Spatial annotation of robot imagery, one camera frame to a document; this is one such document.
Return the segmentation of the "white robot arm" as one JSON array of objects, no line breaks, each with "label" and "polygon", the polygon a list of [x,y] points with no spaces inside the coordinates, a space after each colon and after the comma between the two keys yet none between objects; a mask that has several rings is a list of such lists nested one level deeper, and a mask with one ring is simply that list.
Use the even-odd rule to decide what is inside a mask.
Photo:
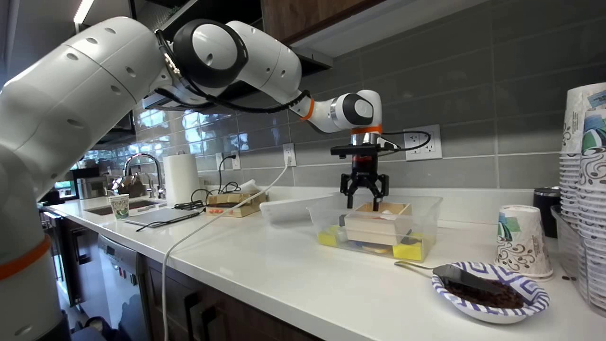
[{"label": "white robot arm", "polygon": [[117,140],[121,123],[153,91],[220,102],[244,83],[322,132],[346,130],[339,157],[373,157],[382,132],[371,89],[316,100],[299,87],[299,56],[240,20],[189,20],[172,37],[112,17],[62,41],[8,79],[0,92],[0,341],[66,341],[51,240],[38,200],[91,147]]}]

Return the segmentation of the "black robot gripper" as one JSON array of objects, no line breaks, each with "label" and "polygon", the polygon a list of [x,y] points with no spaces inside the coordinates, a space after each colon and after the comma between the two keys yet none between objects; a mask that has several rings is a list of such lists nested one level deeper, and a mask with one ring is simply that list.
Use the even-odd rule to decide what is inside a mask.
[{"label": "black robot gripper", "polygon": [[373,189],[373,210],[379,210],[379,204],[388,195],[388,176],[379,174],[379,157],[396,153],[394,144],[362,144],[362,145],[335,145],[329,149],[331,155],[339,159],[350,157],[350,172],[341,176],[339,191],[345,195],[345,206],[352,208],[354,193],[352,189],[367,187]]}]

